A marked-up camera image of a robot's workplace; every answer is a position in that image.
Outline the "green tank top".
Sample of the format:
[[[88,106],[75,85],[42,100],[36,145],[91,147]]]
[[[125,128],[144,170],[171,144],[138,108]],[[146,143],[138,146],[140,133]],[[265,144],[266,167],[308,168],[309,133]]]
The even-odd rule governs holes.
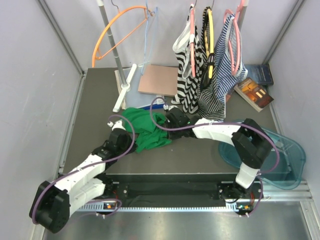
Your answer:
[[[136,134],[136,152],[167,146],[172,143],[166,131],[158,128],[150,116],[150,112],[141,108],[127,108],[122,112],[133,126]]]

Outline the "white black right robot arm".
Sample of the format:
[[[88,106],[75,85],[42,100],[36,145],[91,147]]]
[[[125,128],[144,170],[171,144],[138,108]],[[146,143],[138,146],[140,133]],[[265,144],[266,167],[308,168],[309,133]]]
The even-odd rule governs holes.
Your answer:
[[[165,117],[168,138],[171,140],[181,137],[209,139],[233,146],[241,160],[233,192],[239,198],[251,193],[256,176],[275,148],[273,140],[253,119],[223,123],[199,116],[190,118],[176,107],[166,110]]]

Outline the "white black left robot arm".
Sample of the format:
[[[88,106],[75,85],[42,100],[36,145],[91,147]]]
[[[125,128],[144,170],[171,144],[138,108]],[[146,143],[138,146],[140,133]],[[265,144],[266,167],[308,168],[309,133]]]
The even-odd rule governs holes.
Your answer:
[[[100,197],[109,198],[114,187],[102,173],[118,159],[135,151],[135,138],[125,129],[116,128],[71,172],[52,182],[42,182],[30,208],[32,222],[55,234],[79,208],[99,202]]]

